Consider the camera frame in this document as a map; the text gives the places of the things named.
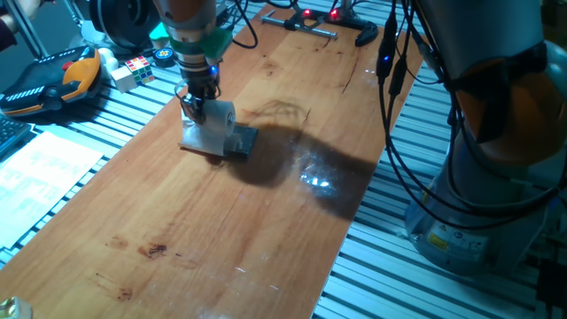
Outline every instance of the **black tool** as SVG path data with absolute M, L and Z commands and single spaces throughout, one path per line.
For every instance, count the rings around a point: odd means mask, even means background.
M 0 111 L 7 117 L 55 111 L 63 104 L 94 97 L 100 85 L 98 51 L 72 48 L 30 64 L 0 98 Z
M 371 43 L 378 36 L 378 26 L 374 23 L 367 23 L 361 33 L 354 39 L 354 45 L 357 47 Z

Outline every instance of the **wooden board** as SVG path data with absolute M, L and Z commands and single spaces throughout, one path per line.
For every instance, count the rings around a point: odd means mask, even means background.
M 23 298 L 35 319 L 311 315 L 384 148 L 381 36 L 355 48 L 354 30 L 253 24 L 259 47 L 221 65 L 221 99 L 260 129 L 252 157 L 180 150 L 172 101 L 0 271 L 0 300 Z M 409 57 L 416 73 L 413 45 Z

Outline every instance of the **rubik's cube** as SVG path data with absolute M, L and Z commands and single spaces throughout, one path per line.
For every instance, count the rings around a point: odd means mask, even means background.
M 151 66 L 144 57 L 133 58 L 126 61 L 126 66 L 130 69 L 130 72 L 134 75 L 134 80 L 138 86 L 152 82 L 156 78 L 151 72 Z

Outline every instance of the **black cable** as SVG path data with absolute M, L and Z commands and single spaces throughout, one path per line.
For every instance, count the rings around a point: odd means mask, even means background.
M 239 47 L 251 50 L 251 49 L 255 49 L 258 46 L 258 36 L 256 35 L 256 31 L 254 31 L 254 27 L 252 26 L 252 23 L 250 23 L 250 20 L 248 19 L 248 17 L 246 17 L 246 11 L 244 9 L 242 9 L 242 5 L 240 5 L 241 1 L 242 0 L 236 0 L 235 4 L 237 5 L 237 8 L 240 11 L 240 14 L 242 14 L 242 18 L 245 20 L 245 23 L 248 26 L 248 28 L 250 29 L 250 32 L 252 33 L 252 37 L 254 38 L 254 44 L 253 45 L 243 44 L 243 43 L 238 42 L 235 39 L 232 39 L 232 42 Z
M 401 31 L 403 30 L 405 23 L 406 23 L 406 15 L 404 14 L 404 19 L 401 21 L 400 30 L 398 31 L 398 35 L 396 36 L 396 43 L 397 43 L 398 40 L 400 39 Z M 396 45 L 396 51 L 398 52 L 398 56 L 401 56 L 400 48 L 398 48 L 397 45 Z M 411 77 L 414 78 L 415 81 L 418 81 L 418 82 L 420 82 L 421 84 L 424 84 L 424 85 L 433 85 L 433 84 L 439 84 L 439 83 L 441 83 L 441 80 L 437 80 L 437 81 L 435 81 L 435 82 L 425 82 L 425 81 L 423 81 L 423 80 L 421 80 L 421 79 L 418 79 L 417 76 L 415 76 L 415 75 L 411 72 L 411 70 L 410 70 L 409 68 L 407 69 L 407 71 L 408 71 L 409 75 L 411 75 Z
M 389 123 L 390 119 L 388 119 L 385 115 L 386 110 L 384 109 L 384 105 L 385 105 L 385 101 L 384 101 L 384 84 L 378 84 L 378 89 L 379 89 L 379 96 L 380 96 L 380 111 L 382 114 L 382 122 L 383 123 Z M 393 103 L 394 100 L 391 99 L 390 100 L 390 105 L 389 105 L 389 109 L 393 108 Z M 393 140 L 392 137 L 390 136 L 390 126 L 389 125 L 384 125 L 384 133 L 386 135 L 386 153 L 388 155 L 388 159 L 390 160 L 390 163 L 392 163 L 392 169 L 394 171 L 394 174 L 396 174 L 396 176 L 398 177 L 398 180 L 400 181 L 401 186 L 403 187 L 403 189 L 408 193 L 408 195 L 417 203 L 418 206 L 420 206 L 421 209 L 423 209 L 425 211 L 425 213 L 427 213 L 429 216 L 431 216 L 431 218 L 433 218 L 434 220 L 444 223 L 447 226 L 450 227 L 455 227 L 457 229 L 460 230 L 489 230 L 491 228 L 495 228 L 495 227 L 500 227 L 501 225 L 505 225 L 509 222 L 513 222 L 517 219 L 519 219 L 520 217 L 513 217 L 501 222 L 495 222 L 492 224 L 487 224 L 487 225 L 481 225 L 481 226 L 464 226 L 464 225 L 459 225 L 459 224 L 455 224 L 452 223 L 450 221 L 447 221 L 439 216 L 437 216 L 435 213 L 433 213 L 419 198 L 417 198 L 417 196 L 414 194 L 414 192 L 412 190 L 409 189 L 406 181 L 404 180 L 404 177 L 401 175 L 398 167 L 395 165 L 395 161 L 393 160 L 392 157 L 392 149 L 391 146 L 393 146 Z
M 338 0 L 334 0 L 333 1 L 333 5 L 330 7 L 329 13 L 333 11 L 333 9 L 335 9 L 335 6 L 337 6 Z
M 290 1 L 290 4 L 287 4 L 287 5 L 284 5 L 284 4 L 276 4 L 276 3 L 273 3 L 273 2 L 271 2 L 271 1 L 269 1 L 269 0 L 251 0 L 251 1 L 252 1 L 253 3 L 255 3 L 255 4 L 263 4 L 263 3 L 266 3 L 266 4 L 269 4 L 269 5 L 271 5 L 271 6 L 276 7 L 276 8 L 278 8 L 278 9 L 291 9 L 291 8 L 293 8 L 293 7 L 298 3 L 298 0 L 291 0 L 291 1 Z
M 245 2 L 245 7 L 244 7 L 244 12 L 248 11 L 248 3 L 249 1 L 246 0 Z M 233 11 L 238 11 L 238 7 L 236 5 L 234 5 Z M 237 25 L 238 22 L 240 22 L 240 20 L 245 16 L 245 14 L 240 14 L 239 16 L 236 15 L 235 12 L 231 13 L 232 15 L 232 23 L 230 23 L 230 26 L 227 27 L 228 30 L 232 31 L 234 30 L 234 27 Z
M 405 16 L 407 17 L 407 16 L 408 16 L 407 4 L 404 4 L 404 6 L 405 6 L 405 10 L 404 10 Z M 408 30 L 415 30 L 415 28 L 412 27 L 412 25 L 411 25 L 410 19 L 408 19 Z M 378 61 L 381 62 L 382 58 L 383 58 L 383 56 L 380 55 L 379 58 L 378 58 Z M 405 184 L 405 181 L 403 180 L 403 178 L 401 178 L 401 175 L 400 175 L 399 172 L 398 172 L 398 168 L 397 168 L 397 166 L 395 165 L 395 162 L 393 161 L 392 154 L 394 154 L 394 155 L 396 156 L 398 162 L 399 162 L 400 165 L 404 168 L 404 170 L 408 173 L 408 175 L 410 176 L 410 178 L 412 178 L 412 180 L 414 180 L 414 182 L 415 182 L 416 184 L 418 184 L 418 186 L 420 186 L 420 188 L 421 188 L 424 192 L 426 192 L 428 195 L 430 195 L 432 198 L 436 199 L 439 203 L 441 203 L 441 204 L 443 204 L 443 205 L 449 206 L 450 208 L 452 208 L 452 209 L 454 209 L 454 210 L 461 211 L 461 212 L 463 212 L 463 213 L 468 213 L 468 214 L 473 213 L 472 211 L 464 210 L 464 209 L 462 209 L 462 208 L 460 208 L 460 207 L 458 207 L 458 206 L 453 206 L 453 205 L 451 205 L 450 203 L 447 203 L 445 200 L 443 200 L 443 199 L 437 197 L 434 193 L 430 192 L 430 190 L 429 190 L 428 188 L 426 188 L 422 183 L 420 183 L 419 180 L 417 180 L 417 179 L 415 178 L 415 176 L 411 173 L 411 171 L 410 171 L 410 170 L 408 169 L 408 167 L 405 165 L 405 163 L 403 162 L 402 158 L 400 157 L 400 155 L 398 154 L 397 150 L 395 149 L 395 146 L 393 145 L 392 138 L 390 137 L 390 133 L 389 133 L 389 129 L 390 129 L 390 119 L 391 119 L 391 117 L 392 117 L 392 116 L 391 116 L 391 113 L 392 113 L 392 109 L 393 109 L 393 103 L 394 103 L 394 100 L 395 100 L 395 98 L 396 98 L 396 96 L 397 96 L 397 94 L 398 94 L 399 92 L 395 92 L 396 89 L 394 90 L 394 94 L 391 96 L 390 107 L 389 107 L 389 109 L 388 109 L 388 113 L 389 113 L 389 114 L 388 114 L 388 116 L 385 116 L 385 110 L 384 110 L 384 106 L 385 106 L 385 102 L 384 102 L 384 78 L 385 78 L 385 76 L 388 76 L 388 75 L 386 75 L 386 74 L 389 74 L 389 69 L 384 71 L 384 70 L 380 70 L 380 67 L 379 67 L 378 70 L 377 70 L 377 74 L 378 74 L 378 77 L 379 77 L 379 78 L 378 78 L 378 84 L 379 84 L 379 86 L 380 86 L 380 107 L 381 107 L 381 112 L 382 112 L 382 116 L 383 116 L 384 131 L 385 131 L 385 134 L 386 134 L 386 150 L 387 150 L 387 152 L 388 152 L 390 161 L 391 161 L 391 163 L 392 163 L 392 168 L 393 168 L 394 171 L 396 172 L 396 175 L 397 175 L 398 178 L 400 179 L 400 182 L 402 183 L 402 186 L 404 186 L 404 189 L 406 189 L 406 191 L 410 194 L 410 196 L 412 197 L 413 200 L 415 200 L 418 204 L 420 204 L 420 207 L 421 207 L 422 209 L 424 209 L 424 210 L 425 210 L 428 214 L 430 214 L 432 217 L 434 217 L 434 218 L 436 218 L 437 220 L 439 220 L 439 217 L 436 216 L 435 214 L 433 214 L 431 211 L 429 211 L 424 205 L 422 205 L 422 203 L 414 196 L 414 194 L 411 192 L 411 190 L 409 189 L 409 187 Z M 401 83 L 403 82 L 403 75 L 401 76 L 401 80 L 398 80 L 398 81 L 399 81 L 399 83 L 397 83 L 396 87 L 398 87 L 397 89 L 400 89 L 400 88 L 401 88 Z M 454 138 L 452 137 L 452 141 L 451 141 L 452 144 L 450 145 L 451 147 L 453 146 L 453 142 L 454 142 Z M 564 172 L 567 172 L 567 165 L 563 167 L 563 171 L 564 171 Z M 561 182 L 561 184 L 563 184 L 563 183 L 567 183 L 567 180 L 565 180 L 564 178 L 563 178 L 563 181 Z M 523 210 L 523 211 L 524 211 L 524 213 L 530 213 L 530 212 L 528 212 L 527 209 L 525 209 L 525 210 Z M 487 216 L 487 217 L 493 217 L 493 218 L 494 218 L 495 216 L 494 216 L 493 213 L 492 213 L 492 214 L 490 214 L 490 215 Z M 478 229 L 478 230 L 480 230 L 480 229 L 487 229 L 487 228 L 498 227 L 498 226 L 500 226 L 500 225 L 502 225 L 502 224 L 505 224 L 505 223 L 508 223 L 508 222 L 513 222 L 514 220 L 516 220 L 516 219 L 518 219 L 518 218 L 522 218 L 522 217 L 523 217 L 522 214 L 518 214 L 518 215 L 512 217 L 511 219 L 507 219 L 507 220 L 505 220 L 505 221 L 496 222 L 496 223 L 494 223 L 494 224 L 479 226 L 479 227 L 475 227 L 475 228 L 465 228 L 465 227 L 460 226 L 460 225 L 455 225 L 455 227 L 457 227 L 457 228 L 462 228 L 462 229 Z

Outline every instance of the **yellow label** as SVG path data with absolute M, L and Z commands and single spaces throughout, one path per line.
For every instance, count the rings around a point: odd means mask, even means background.
M 443 252 L 447 250 L 448 242 L 443 238 L 431 233 L 429 234 L 429 238 L 427 239 L 432 245 L 436 246 L 438 249 L 442 250 Z

